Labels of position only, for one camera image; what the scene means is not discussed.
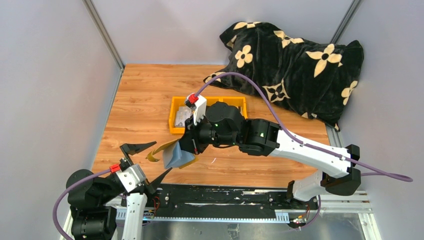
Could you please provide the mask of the yellow leather card holder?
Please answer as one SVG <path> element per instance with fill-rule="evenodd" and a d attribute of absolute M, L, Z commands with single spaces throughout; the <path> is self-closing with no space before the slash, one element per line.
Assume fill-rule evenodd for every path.
<path fill-rule="evenodd" d="M 152 150 L 147 154 L 146 159 L 150 162 L 162 160 L 165 169 L 183 169 L 199 160 L 194 153 L 182 150 L 179 139 L 169 141 Z"/>

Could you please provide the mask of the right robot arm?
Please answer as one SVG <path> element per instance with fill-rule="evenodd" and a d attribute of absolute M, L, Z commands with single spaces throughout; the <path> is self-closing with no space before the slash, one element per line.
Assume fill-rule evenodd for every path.
<path fill-rule="evenodd" d="M 358 160 L 358 146 L 333 147 L 295 136 L 277 123 L 246 119 L 237 107 L 221 101 L 205 107 L 201 118 L 197 112 L 188 118 L 178 143 L 183 152 L 194 155 L 208 146 L 236 146 L 250 156 L 286 158 L 316 168 L 312 175 L 289 182 L 285 201 L 292 209 L 324 193 L 351 196 L 362 183 L 361 171 L 349 161 Z"/>

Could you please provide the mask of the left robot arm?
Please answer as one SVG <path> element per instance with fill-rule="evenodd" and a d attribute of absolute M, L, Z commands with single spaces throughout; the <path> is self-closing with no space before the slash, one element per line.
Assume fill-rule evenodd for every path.
<path fill-rule="evenodd" d="M 72 218 L 71 234 L 63 234 L 65 239 L 111 240 L 117 229 L 118 209 L 108 203 L 122 197 L 120 204 L 127 210 L 124 224 L 124 240 L 136 240 L 141 236 L 143 225 L 149 223 L 144 218 L 155 217 L 161 206 L 157 189 L 169 173 L 166 170 L 153 181 L 149 181 L 131 156 L 139 154 L 155 145 L 148 143 L 125 143 L 120 146 L 123 158 L 108 169 L 93 173 L 79 169 L 67 179 L 65 191 Z"/>

